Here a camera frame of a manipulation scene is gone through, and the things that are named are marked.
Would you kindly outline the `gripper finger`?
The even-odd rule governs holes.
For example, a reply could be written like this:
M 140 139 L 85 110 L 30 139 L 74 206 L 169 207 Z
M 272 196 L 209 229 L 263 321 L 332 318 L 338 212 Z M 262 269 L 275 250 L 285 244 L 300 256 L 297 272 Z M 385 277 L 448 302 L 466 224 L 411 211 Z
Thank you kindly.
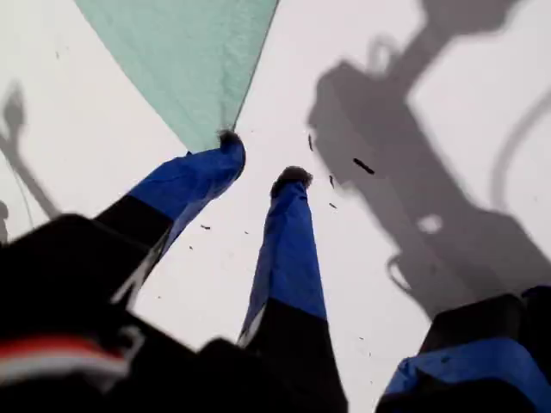
M 239 345 L 282 384 L 297 412 L 345 412 L 331 345 L 313 220 L 311 175 L 287 167 L 270 190 L 257 267 Z
M 159 247 L 163 256 L 205 206 L 243 172 L 246 153 L 241 138 L 225 130 L 219 141 L 215 149 L 162 163 L 96 221 L 133 241 Z

